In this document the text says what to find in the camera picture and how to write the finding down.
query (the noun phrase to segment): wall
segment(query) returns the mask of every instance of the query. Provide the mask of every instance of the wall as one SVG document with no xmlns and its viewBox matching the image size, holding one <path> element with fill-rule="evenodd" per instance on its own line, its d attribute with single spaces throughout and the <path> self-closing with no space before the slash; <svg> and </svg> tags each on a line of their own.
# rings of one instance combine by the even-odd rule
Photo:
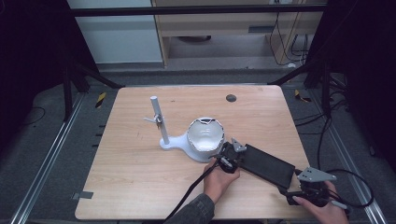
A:
<svg viewBox="0 0 396 224">
<path fill-rule="evenodd" d="M 67 2 L 71 8 L 151 7 L 149 0 Z M 99 69 L 163 62 L 153 16 L 81 17 L 76 20 Z"/>
</svg>

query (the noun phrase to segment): gray carpet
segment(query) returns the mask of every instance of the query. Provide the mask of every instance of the gray carpet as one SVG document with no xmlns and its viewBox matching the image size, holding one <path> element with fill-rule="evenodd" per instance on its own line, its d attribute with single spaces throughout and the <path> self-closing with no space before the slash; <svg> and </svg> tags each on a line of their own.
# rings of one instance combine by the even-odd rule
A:
<svg viewBox="0 0 396 224">
<path fill-rule="evenodd" d="M 176 84 L 231 84 L 231 83 L 266 83 L 287 74 L 287 70 L 211 70 L 211 71 L 178 71 L 178 72 L 143 72 L 105 74 L 109 79 L 127 86 L 139 85 L 176 85 Z M 301 86 L 301 77 L 295 78 L 290 86 Z M 85 184 L 95 151 L 100 142 L 100 133 L 106 124 L 117 90 L 89 78 L 92 87 L 85 94 L 76 122 L 62 147 L 55 165 L 49 174 L 29 219 L 35 220 L 63 220 L 78 221 L 74 212 L 77 201 L 72 200 L 73 193 L 80 192 Z M 105 91 L 106 99 L 100 108 L 95 108 L 98 95 Z M 314 103 L 297 100 L 294 88 L 283 88 L 285 98 L 294 119 L 304 118 L 319 113 Z M 312 97 L 304 89 L 300 89 L 303 97 Z M 0 220 L 7 222 L 21 203 L 24 194 L 35 178 L 41 162 L 45 159 L 52 141 L 59 131 L 63 116 L 64 105 L 62 86 L 44 91 L 35 98 L 34 106 L 45 109 L 45 115 L 40 108 L 33 108 L 26 122 L 38 121 L 21 127 L 9 146 L 12 153 L 1 160 L 0 170 Z M 342 95 L 334 95 L 332 104 L 342 100 Z M 324 125 L 323 119 L 298 127 L 304 150 L 312 166 L 317 165 L 317 150 L 319 133 Z M 367 143 L 361 136 L 360 130 L 346 111 L 344 106 L 332 112 L 332 125 L 337 127 L 343 136 L 346 147 L 358 165 L 363 177 L 375 191 L 375 199 L 384 213 L 388 223 L 396 223 L 396 202 L 393 200 L 393 190 L 396 188 L 396 175 L 391 171 L 387 162 L 380 157 L 371 157 Z M 328 133 L 324 134 L 321 146 L 320 161 L 322 170 L 343 168 L 335 151 L 334 144 Z M 334 182 L 339 193 L 345 199 L 359 203 L 355 190 L 349 178 L 344 174 L 337 174 Z M 364 209 L 353 209 L 350 214 L 351 223 L 371 223 Z M 97 223 L 116 223 L 114 221 L 96 221 Z M 291 223 L 316 223 L 315 220 L 293 220 Z"/>
</svg>

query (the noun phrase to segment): dark sleeve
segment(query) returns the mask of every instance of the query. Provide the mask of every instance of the dark sleeve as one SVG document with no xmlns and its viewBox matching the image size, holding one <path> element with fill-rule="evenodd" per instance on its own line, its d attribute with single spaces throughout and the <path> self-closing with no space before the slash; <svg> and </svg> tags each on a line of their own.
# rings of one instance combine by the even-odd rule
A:
<svg viewBox="0 0 396 224">
<path fill-rule="evenodd" d="M 185 205 L 180 211 L 174 216 L 169 218 L 166 224 L 177 224 L 177 223 L 195 223 L 195 224 L 207 224 L 212 220 L 215 215 L 215 204 L 206 195 L 200 194 L 189 204 Z"/>
</svg>

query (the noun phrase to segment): floor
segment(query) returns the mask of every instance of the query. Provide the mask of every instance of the floor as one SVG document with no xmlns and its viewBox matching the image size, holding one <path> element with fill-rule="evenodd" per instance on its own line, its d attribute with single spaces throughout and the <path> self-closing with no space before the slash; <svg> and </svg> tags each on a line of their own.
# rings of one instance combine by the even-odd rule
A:
<svg viewBox="0 0 396 224">
<path fill-rule="evenodd" d="M 174 38 L 169 53 L 169 64 L 166 67 L 139 67 L 134 71 L 107 72 L 103 75 L 127 86 L 265 84 L 283 77 L 293 67 L 300 66 L 304 60 L 296 55 L 303 46 L 304 37 L 299 36 L 293 48 L 295 51 L 290 52 L 290 57 L 295 61 L 279 65 L 272 57 L 271 48 L 262 35 L 212 36 L 208 41 L 201 41 L 199 38 Z M 89 93 L 73 91 L 75 102 L 80 102 L 76 104 L 80 112 L 74 118 L 71 127 L 64 127 L 63 123 L 64 106 L 60 94 L 62 86 L 44 91 L 35 98 L 35 107 L 26 118 L 25 125 L 21 126 L 19 134 L 12 140 L 12 153 L 1 160 L 0 223 L 8 223 L 12 218 L 27 220 L 27 223 L 79 222 L 74 217 L 78 201 L 73 200 L 73 195 L 83 189 L 97 145 L 100 143 L 101 133 L 117 95 L 117 90 L 111 90 L 94 79 L 88 80 L 92 84 Z M 308 116 L 321 113 L 320 87 L 306 90 L 302 81 L 304 74 L 282 86 L 296 124 L 308 120 Z M 295 90 L 300 91 L 302 99 L 296 98 Z M 106 99 L 101 108 L 96 109 L 94 105 L 97 97 L 103 91 L 106 92 Z M 344 100 L 342 94 L 336 93 L 332 99 L 334 105 Z M 297 127 L 305 153 L 314 166 L 317 164 L 320 136 L 318 133 L 322 130 L 324 122 L 324 119 L 319 118 L 310 125 Z M 57 139 L 60 130 L 65 130 L 66 139 Z M 59 148 L 53 147 L 54 142 L 59 144 Z M 347 104 L 334 107 L 332 125 L 324 134 L 321 148 L 323 169 L 342 167 L 354 171 L 364 176 L 374 189 L 375 202 L 365 209 L 354 209 L 350 215 L 350 222 L 396 223 L 396 214 L 393 212 L 396 203 L 392 200 L 396 176 L 383 158 L 370 156 L 359 127 L 347 111 Z M 48 160 L 49 155 L 53 156 L 54 160 Z M 36 179 L 36 174 L 40 172 L 44 174 L 42 182 Z M 367 188 L 359 179 L 345 174 L 337 176 L 340 180 L 336 186 L 347 200 L 364 203 L 370 198 Z M 140 223 L 137 220 L 88 223 L 136 222 Z M 278 220 L 269 220 L 269 223 L 276 222 Z M 317 222 L 292 220 L 291 223 Z"/>
</svg>

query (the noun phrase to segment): wooden table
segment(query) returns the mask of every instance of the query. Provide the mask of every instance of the wooden table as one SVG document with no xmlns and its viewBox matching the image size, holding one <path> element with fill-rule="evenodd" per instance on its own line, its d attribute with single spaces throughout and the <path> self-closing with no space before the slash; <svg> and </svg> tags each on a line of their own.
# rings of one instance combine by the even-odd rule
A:
<svg viewBox="0 0 396 224">
<path fill-rule="evenodd" d="M 236 101 L 226 100 L 228 94 Z M 179 136 L 200 117 L 217 119 L 227 141 L 236 138 L 303 170 L 308 160 L 278 86 L 173 86 L 124 88 L 118 93 L 84 191 L 78 219 L 164 219 L 176 207 L 205 163 L 182 150 L 164 151 L 152 119 L 150 96 L 158 96 L 169 135 Z M 296 176 L 290 189 L 297 189 Z M 203 191 L 203 183 L 186 203 Z M 214 219 L 311 217 L 288 205 L 271 183 L 244 170 L 216 205 Z"/>
</svg>

